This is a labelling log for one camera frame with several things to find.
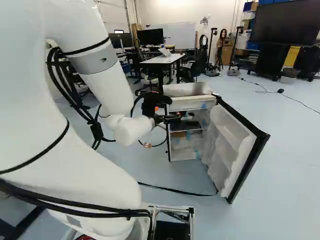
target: computer monitor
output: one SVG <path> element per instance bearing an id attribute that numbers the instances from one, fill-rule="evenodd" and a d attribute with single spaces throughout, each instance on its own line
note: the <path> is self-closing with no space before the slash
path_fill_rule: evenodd
<path id="1" fill-rule="evenodd" d="M 109 38 L 114 49 L 121 48 L 119 33 L 109 33 Z"/>
<path id="2" fill-rule="evenodd" d="M 124 48 L 131 48 L 134 46 L 130 33 L 120 33 L 119 35 Z"/>
<path id="3" fill-rule="evenodd" d="M 320 30 L 320 0 L 259 5 L 250 41 L 312 46 Z"/>
<path id="4" fill-rule="evenodd" d="M 165 42 L 162 28 L 137 31 L 136 34 L 141 45 L 160 45 Z"/>
<path id="5" fill-rule="evenodd" d="M 120 39 L 122 40 L 124 48 L 130 48 L 134 46 L 130 33 L 109 33 L 109 37 L 114 49 L 121 48 Z"/>

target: cable bundle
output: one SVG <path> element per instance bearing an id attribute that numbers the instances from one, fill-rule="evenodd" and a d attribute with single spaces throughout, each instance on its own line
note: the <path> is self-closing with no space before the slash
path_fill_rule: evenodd
<path id="1" fill-rule="evenodd" d="M 101 141 L 115 142 L 116 140 L 109 140 L 104 137 L 101 124 L 98 122 L 99 110 L 101 108 L 101 104 L 95 114 L 95 117 L 93 117 L 88 112 L 88 107 L 83 105 L 83 102 L 74 85 L 74 81 L 73 81 L 74 76 L 68 71 L 67 64 L 69 63 L 67 62 L 66 64 L 66 62 L 59 61 L 59 59 L 63 58 L 63 56 L 64 56 L 63 52 L 60 50 L 59 47 L 52 48 L 47 56 L 47 62 L 46 62 L 47 69 L 52 82 L 54 83 L 56 88 L 59 90 L 59 92 L 62 94 L 62 96 L 70 103 L 71 107 L 74 108 L 76 112 L 84 120 L 87 121 L 87 124 L 90 125 L 90 129 L 94 137 L 94 142 L 91 147 L 94 150 L 96 150 L 99 147 Z M 53 66 L 55 67 L 59 81 L 55 76 Z"/>

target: black chair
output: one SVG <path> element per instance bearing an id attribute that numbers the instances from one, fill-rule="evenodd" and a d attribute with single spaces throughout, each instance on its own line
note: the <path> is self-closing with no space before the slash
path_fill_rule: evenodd
<path id="1" fill-rule="evenodd" d="M 200 47 L 196 56 L 187 56 L 185 61 L 191 63 L 191 67 L 180 67 L 179 77 L 185 83 L 194 83 L 197 77 L 206 71 L 207 48 Z"/>

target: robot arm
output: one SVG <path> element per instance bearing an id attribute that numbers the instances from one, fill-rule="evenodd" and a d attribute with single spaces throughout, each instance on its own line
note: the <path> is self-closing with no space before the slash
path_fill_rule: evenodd
<path id="1" fill-rule="evenodd" d="M 101 121 L 113 130 L 115 140 L 129 146 L 150 132 L 155 127 L 152 116 L 125 116 L 133 107 L 133 94 L 97 6 L 91 1 L 46 0 L 44 9 L 46 37 L 58 43 L 100 101 Z"/>
<path id="2" fill-rule="evenodd" d="M 1 181 L 62 200 L 121 210 L 144 208 L 137 181 L 77 136 L 53 102 L 44 81 L 44 42 L 48 38 L 58 43 L 99 99 L 103 116 L 130 112 L 133 95 L 111 43 L 106 40 L 108 34 L 94 2 L 9 1 L 0 7 L 0 25 L 3 33 L 0 49 L 6 56 L 0 65 L 3 79 L 0 106 L 5 115 L 0 118 L 1 126 L 5 126 L 1 129 Z M 147 122 L 153 121 L 146 115 L 130 120 L 123 116 L 113 119 L 115 132 L 121 127 L 129 129 L 132 139 L 143 130 L 150 130 L 151 124 Z M 134 132 L 132 126 L 136 124 L 143 126 Z M 97 212 L 78 206 L 65 207 Z M 124 240 L 137 222 L 134 216 L 89 218 L 49 212 L 97 240 Z"/>

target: fridge door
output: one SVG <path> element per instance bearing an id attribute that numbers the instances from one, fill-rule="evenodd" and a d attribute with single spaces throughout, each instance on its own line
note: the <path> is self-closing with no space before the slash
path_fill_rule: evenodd
<path id="1" fill-rule="evenodd" d="M 210 111 L 202 162 L 228 203 L 234 201 L 269 137 L 221 98 Z"/>

